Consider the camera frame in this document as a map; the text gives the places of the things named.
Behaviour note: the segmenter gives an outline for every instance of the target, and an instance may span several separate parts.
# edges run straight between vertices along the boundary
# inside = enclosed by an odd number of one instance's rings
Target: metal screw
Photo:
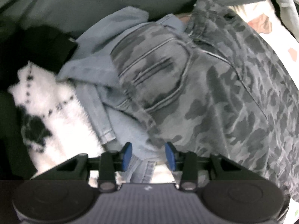
[[[104,191],[112,191],[115,189],[115,184],[112,182],[105,182],[100,185],[100,188]]]
[[[196,187],[197,187],[196,184],[192,183],[192,182],[182,183],[183,190],[192,191],[192,190],[195,190]]]

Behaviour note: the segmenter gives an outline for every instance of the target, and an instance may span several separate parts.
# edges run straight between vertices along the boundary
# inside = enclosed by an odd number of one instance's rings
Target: black disc
[[[266,180],[209,182],[202,197],[217,216],[236,223],[261,223],[276,217],[283,205],[277,186]]]
[[[72,221],[92,202],[93,191],[85,181],[30,180],[13,196],[13,206],[22,218],[42,224]]]

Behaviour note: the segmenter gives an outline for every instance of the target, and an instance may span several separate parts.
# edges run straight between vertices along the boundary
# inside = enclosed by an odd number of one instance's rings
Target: gray ribbed surface
[[[71,223],[232,224],[211,214],[195,194],[180,192],[173,184],[123,184],[118,192],[101,195],[89,213]]]

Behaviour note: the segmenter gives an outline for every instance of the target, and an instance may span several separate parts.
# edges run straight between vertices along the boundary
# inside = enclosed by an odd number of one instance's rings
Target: blue denim jacket
[[[93,129],[109,150],[133,144],[133,157],[123,177],[130,182],[150,182],[155,163],[165,153],[149,144],[141,124],[123,113],[128,100],[123,93],[110,53],[117,43],[148,20],[148,13],[126,7],[100,20],[78,39],[78,49],[57,76],[58,81],[72,79],[77,97],[89,115]],[[170,14],[157,23],[183,32],[185,24]]]

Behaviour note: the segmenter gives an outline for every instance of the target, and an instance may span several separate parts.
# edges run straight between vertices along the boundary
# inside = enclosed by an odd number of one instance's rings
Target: camouflage pants
[[[298,89],[275,52],[212,0],[197,1],[185,32],[151,23],[115,47],[127,113],[149,144],[220,153],[299,200]]]

